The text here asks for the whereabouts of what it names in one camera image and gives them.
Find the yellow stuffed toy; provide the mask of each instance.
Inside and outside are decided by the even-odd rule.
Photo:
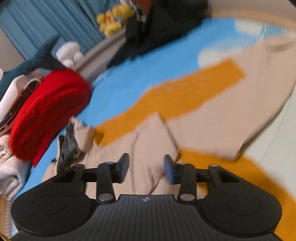
[[[106,37],[110,37],[132,16],[133,10],[127,4],[117,4],[105,14],[99,13],[96,20],[100,24],[100,31],[104,32]]]

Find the blue curtain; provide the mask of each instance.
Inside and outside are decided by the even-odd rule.
[[[75,0],[5,0],[0,27],[26,59],[57,34],[61,37],[53,52],[68,41],[78,42],[86,52],[104,37],[82,6]]]
[[[99,13],[105,13],[114,5],[118,4],[119,0],[75,0],[77,4],[84,11],[85,15],[89,17],[92,23],[98,27],[96,16]]]

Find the white plush toy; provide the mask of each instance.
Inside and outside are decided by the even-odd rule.
[[[56,56],[67,68],[73,68],[76,62],[84,58],[83,53],[80,51],[79,44],[76,42],[63,44],[57,51]]]

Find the ribbed rubber surface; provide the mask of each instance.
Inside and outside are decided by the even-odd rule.
[[[210,227],[191,205],[177,203],[172,195],[122,195],[114,204],[99,206],[76,230],[55,237],[19,232],[12,241],[279,241],[274,234],[237,238]]]

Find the red pillow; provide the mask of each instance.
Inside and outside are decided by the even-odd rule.
[[[85,108],[90,97],[90,85],[71,69],[46,76],[13,122],[9,142],[13,155],[35,167],[56,134]]]

